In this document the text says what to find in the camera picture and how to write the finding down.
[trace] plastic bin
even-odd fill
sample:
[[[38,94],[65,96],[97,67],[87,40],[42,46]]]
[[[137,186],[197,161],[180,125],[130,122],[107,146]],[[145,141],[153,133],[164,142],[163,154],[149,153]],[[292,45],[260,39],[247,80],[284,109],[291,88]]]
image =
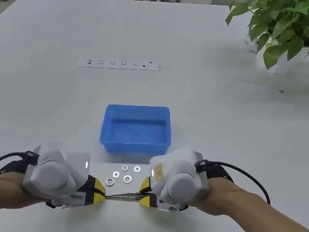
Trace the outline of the plastic bin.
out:
[[[163,155],[170,146],[170,117],[167,107],[108,105],[100,143],[110,153]]]

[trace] wrist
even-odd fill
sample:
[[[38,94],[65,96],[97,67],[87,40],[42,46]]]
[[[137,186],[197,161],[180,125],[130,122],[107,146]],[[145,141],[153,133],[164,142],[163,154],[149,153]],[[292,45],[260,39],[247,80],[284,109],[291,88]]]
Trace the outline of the wrist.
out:
[[[247,191],[235,191],[225,197],[223,214],[231,218],[239,214],[242,209],[248,209],[249,205],[267,204],[259,195]]]

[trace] power strip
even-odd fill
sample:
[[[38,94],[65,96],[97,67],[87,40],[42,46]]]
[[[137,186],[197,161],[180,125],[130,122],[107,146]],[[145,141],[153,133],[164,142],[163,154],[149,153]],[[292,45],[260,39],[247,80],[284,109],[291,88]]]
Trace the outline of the power strip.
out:
[[[159,64],[154,61],[117,61],[110,59],[80,58],[78,67],[102,69],[135,69],[135,70],[160,70]]]

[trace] metal washer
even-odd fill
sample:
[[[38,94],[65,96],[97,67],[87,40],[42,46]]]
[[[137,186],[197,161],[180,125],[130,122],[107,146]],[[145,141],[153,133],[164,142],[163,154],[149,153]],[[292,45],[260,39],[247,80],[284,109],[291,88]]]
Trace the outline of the metal washer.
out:
[[[123,180],[126,184],[130,184],[132,181],[132,177],[130,175],[125,175]]]
[[[139,172],[140,172],[140,166],[135,166],[135,167],[134,167],[134,171],[135,171],[136,173],[139,173]]]
[[[120,176],[120,173],[119,173],[118,171],[113,172],[112,176],[113,176],[114,178],[118,178],[118,177]]]
[[[106,181],[105,181],[105,184],[106,184],[106,186],[108,186],[108,187],[113,186],[114,183],[115,183],[115,180],[114,180],[113,178],[108,178],[108,179],[106,179]]]
[[[121,170],[122,171],[127,171],[129,169],[129,167],[127,165],[122,166]]]

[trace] white tabletop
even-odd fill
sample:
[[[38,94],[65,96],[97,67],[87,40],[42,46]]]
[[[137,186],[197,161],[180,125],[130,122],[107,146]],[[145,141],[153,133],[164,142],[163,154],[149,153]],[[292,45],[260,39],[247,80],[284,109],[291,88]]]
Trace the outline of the white tabletop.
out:
[[[106,154],[98,142],[105,108],[108,104],[167,106],[170,150],[189,147],[207,159],[249,171],[269,191],[276,208],[309,227],[306,65],[280,77],[259,70],[255,55],[243,43],[250,16],[235,18],[227,28],[227,14],[227,7],[213,5],[17,1],[0,15],[1,152],[62,142],[72,151],[90,150],[94,161],[147,163],[145,156]],[[161,70],[78,68],[79,58],[87,56],[154,60]],[[230,173],[239,185],[260,193],[246,177]],[[137,230],[144,216],[135,209],[128,214],[131,209],[121,207],[117,210],[129,219],[120,222],[134,222],[130,228]],[[8,220],[5,215],[17,214],[24,218],[19,226],[32,231],[47,230],[61,220],[71,227],[59,226],[59,231],[76,231],[74,222],[80,228],[88,225],[70,214],[60,219],[43,205],[33,209],[46,219],[40,226],[32,226],[38,220],[27,210],[2,211],[1,223]],[[106,207],[101,210],[109,214]],[[91,210],[84,211],[89,218]],[[180,217],[143,225],[151,231],[159,231],[160,223],[169,231],[188,231],[189,226],[194,231],[227,227],[240,231],[225,217],[187,212]],[[6,225],[8,231],[17,231],[17,225]],[[108,225],[108,231],[119,231],[119,223]]]

